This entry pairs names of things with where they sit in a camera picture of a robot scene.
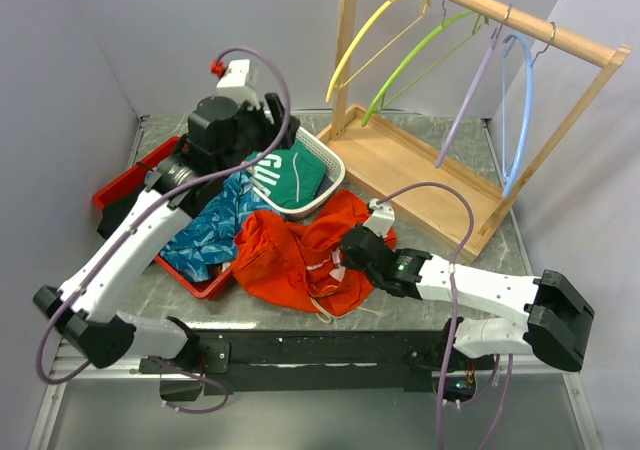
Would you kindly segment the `orange drawstring shorts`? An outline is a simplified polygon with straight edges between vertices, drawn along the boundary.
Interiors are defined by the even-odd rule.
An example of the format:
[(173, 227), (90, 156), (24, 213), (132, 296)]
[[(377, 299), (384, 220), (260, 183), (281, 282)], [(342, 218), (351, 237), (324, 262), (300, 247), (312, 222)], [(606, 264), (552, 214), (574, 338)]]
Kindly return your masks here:
[(251, 296), (272, 305), (316, 313), (329, 322), (360, 307), (374, 286), (346, 268), (339, 243), (370, 216), (367, 204), (342, 189), (305, 225), (267, 210), (253, 212), (234, 243), (234, 278)]

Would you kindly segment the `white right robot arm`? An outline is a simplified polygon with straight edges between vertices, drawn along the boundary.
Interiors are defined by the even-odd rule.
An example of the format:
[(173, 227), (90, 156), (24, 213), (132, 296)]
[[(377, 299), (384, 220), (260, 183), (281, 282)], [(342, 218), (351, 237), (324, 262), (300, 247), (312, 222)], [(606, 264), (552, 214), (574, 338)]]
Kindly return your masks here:
[(395, 297), (456, 303), (487, 313), (464, 318), (442, 339), (440, 361), (460, 368), (490, 354), (533, 355), (565, 372), (579, 372), (595, 311), (562, 273), (513, 276), (464, 265), (414, 249), (391, 249), (363, 225), (340, 242), (345, 267)]

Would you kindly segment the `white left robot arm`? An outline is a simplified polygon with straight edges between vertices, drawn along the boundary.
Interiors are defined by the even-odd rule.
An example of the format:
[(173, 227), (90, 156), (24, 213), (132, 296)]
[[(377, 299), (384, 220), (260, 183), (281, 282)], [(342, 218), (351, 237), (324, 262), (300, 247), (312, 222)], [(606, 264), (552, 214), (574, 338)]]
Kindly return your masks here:
[(86, 362), (106, 368), (122, 357), (163, 358), (174, 370), (198, 365), (198, 335), (175, 318), (123, 313), (132, 283), (165, 245), (223, 189), (224, 180), (258, 162), (289, 136), (291, 99), (264, 103), (222, 94), (202, 100), (188, 131), (148, 174), (132, 207), (96, 254), (58, 287), (43, 286), (34, 304)]

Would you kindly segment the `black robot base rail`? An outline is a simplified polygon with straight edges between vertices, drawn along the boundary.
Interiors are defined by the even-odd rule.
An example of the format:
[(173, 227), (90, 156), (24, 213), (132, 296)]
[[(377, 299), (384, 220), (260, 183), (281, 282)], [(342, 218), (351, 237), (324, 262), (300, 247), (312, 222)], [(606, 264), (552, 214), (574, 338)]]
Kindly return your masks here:
[(441, 367), (446, 330), (200, 330), (199, 355), (187, 371), (213, 379), (204, 385), (150, 358), (144, 375), (160, 378), (171, 403), (236, 392), (402, 389), (427, 392)]

